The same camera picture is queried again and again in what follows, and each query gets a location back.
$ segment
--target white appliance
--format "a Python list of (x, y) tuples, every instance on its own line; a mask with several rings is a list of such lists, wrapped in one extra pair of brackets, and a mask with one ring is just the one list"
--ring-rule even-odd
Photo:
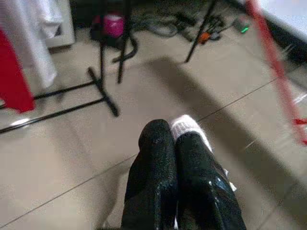
[(58, 0), (58, 4), (61, 10), (63, 23), (60, 25), (55, 37), (46, 40), (48, 48), (69, 46), (75, 42), (69, 0)]

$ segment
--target red cloth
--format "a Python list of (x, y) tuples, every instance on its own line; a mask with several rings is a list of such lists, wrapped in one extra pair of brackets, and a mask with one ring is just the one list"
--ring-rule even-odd
[(14, 49), (0, 29), (0, 98), (5, 107), (20, 113), (33, 110), (34, 103), (18, 64)]

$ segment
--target pink container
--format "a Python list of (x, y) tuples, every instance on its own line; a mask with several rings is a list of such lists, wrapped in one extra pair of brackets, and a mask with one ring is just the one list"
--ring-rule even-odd
[(115, 14), (108, 14), (104, 18), (105, 32), (112, 37), (120, 37), (124, 30), (124, 19)]

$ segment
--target black metal stand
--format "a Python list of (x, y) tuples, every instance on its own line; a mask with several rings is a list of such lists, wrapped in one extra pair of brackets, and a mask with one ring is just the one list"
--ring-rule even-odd
[(211, 4), (210, 4), (210, 6), (209, 6), (209, 9), (208, 9), (208, 11), (207, 11), (207, 13), (206, 13), (206, 15), (205, 15), (205, 17), (204, 17), (204, 19), (203, 19), (203, 22), (202, 22), (202, 24), (201, 24), (200, 30), (198, 31), (197, 37), (196, 37), (195, 40), (194, 40), (194, 43), (193, 43), (193, 45), (192, 45), (192, 47), (191, 47), (191, 50), (190, 50), (190, 52), (189, 52), (189, 54), (188, 54), (188, 56), (187, 56), (187, 59), (185, 60), (185, 63), (188, 63), (188, 62), (190, 61), (191, 56), (192, 56), (192, 54), (193, 54), (193, 52), (194, 52), (194, 50), (195, 50), (195, 47), (197, 46), (198, 39), (199, 39), (199, 37), (200, 37), (200, 35), (201, 35), (203, 29), (205, 28), (205, 25), (206, 25), (206, 24), (208, 23), (208, 21), (209, 21), (209, 17), (210, 17), (210, 15), (211, 15), (212, 11), (214, 10), (214, 7), (215, 7), (215, 5), (216, 5), (216, 2), (217, 2), (217, 0), (212, 0), (212, 1), (211, 1)]
[[(103, 0), (102, 12), (103, 13), (101, 15), (101, 18), (104, 18), (104, 15), (105, 15), (105, 12), (106, 12), (106, 0)], [(61, 110), (61, 111), (58, 111), (58, 112), (55, 112), (55, 113), (52, 113), (52, 114), (49, 114), (49, 115), (46, 115), (46, 116), (34, 118), (34, 119), (31, 119), (31, 120), (24, 122), (22, 124), (13, 125), (13, 126), (9, 126), (9, 127), (0, 129), (0, 134), (6, 133), (6, 132), (9, 132), (9, 131), (18, 129), (18, 128), (22, 128), (24, 126), (28, 126), (30, 124), (33, 124), (33, 123), (36, 123), (36, 122), (39, 122), (39, 121), (44, 121), (44, 120), (47, 120), (47, 119), (50, 119), (50, 118), (53, 118), (53, 117), (57, 117), (57, 116), (60, 116), (60, 115), (63, 115), (63, 114), (67, 114), (67, 113), (70, 113), (72, 111), (82, 109), (82, 108), (85, 108), (85, 107), (88, 107), (88, 106), (91, 106), (91, 105), (94, 105), (94, 104), (97, 104), (97, 103), (100, 103), (100, 102), (104, 102), (104, 101), (107, 103), (107, 105), (110, 108), (112, 114), (115, 117), (119, 116), (118, 107), (112, 101), (112, 99), (109, 97), (108, 93), (106, 92), (106, 87), (105, 87), (105, 78), (104, 78), (104, 47), (105, 47), (105, 44), (106, 44), (106, 38), (104, 36), (102, 36), (101, 39), (100, 39), (100, 78), (97, 78), (96, 75), (95, 75), (94, 69), (92, 67), (89, 67), (87, 72), (92, 79), (91, 82), (81, 84), (81, 85), (77, 85), (77, 86), (73, 86), (73, 87), (69, 87), (69, 88), (66, 88), (66, 89), (58, 90), (58, 91), (54, 91), (54, 92), (48, 92), (48, 93), (34, 97), (34, 100), (39, 100), (39, 99), (42, 99), (42, 98), (47, 98), (47, 97), (51, 97), (51, 96), (54, 96), (54, 95), (70, 92), (70, 91), (80, 89), (80, 88), (83, 88), (83, 87), (87, 87), (87, 86), (90, 86), (90, 85), (95, 85), (97, 87), (97, 89), (99, 90), (101, 96), (102, 96), (101, 99), (91, 101), (91, 102), (88, 102), (88, 103), (84, 103), (84, 104), (81, 104), (81, 105), (78, 105), (78, 106), (75, 106), (75, 107), (72, 107), (72, 108), (69, 108), (69, 109)], [(5, 109), (5, 106), (4, 105), (0, 106), (0, 109)]]
[(123, 31), (123, 43), (120, 53), (120, 60), (119, 60), (119, 69), (118, 69), (118, 84), (121, 84), (123, 80), (123, 70), (124, 70), (124, 62), (125, 62), (125, 52), (127, 46), (127, 40), (130, 35), (131, 31), (131, 2), (130, 0), (124, 0), (124, 15), (125, 15), (125, 23), (124, 23), (124, 31)]

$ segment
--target red pole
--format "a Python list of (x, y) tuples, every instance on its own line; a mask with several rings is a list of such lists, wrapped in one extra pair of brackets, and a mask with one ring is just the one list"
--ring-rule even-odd
[(267, 59), (277, 77), (276, 86), (279, 92), (283, 109), (290, 119), (293, 129), (296, 131), (300, 142), (307, 145), (307, 136), (301, 125), (307, 124), (307, 119), (299, 119), (299, 112), (294, 102), (292, 101), (291, 91), (288, 86), (287, 78), (284, 75), (282, 63), (277, 58), (276, 48), (274, 47), (273, 38), (267, 26), (264, 17), (260, 13), (260, 9), (256, 0), (246, 1), (247, 10), (254, 18), (259, 30), (259, 36), (262, 41), (262, 46), (266, 52)]

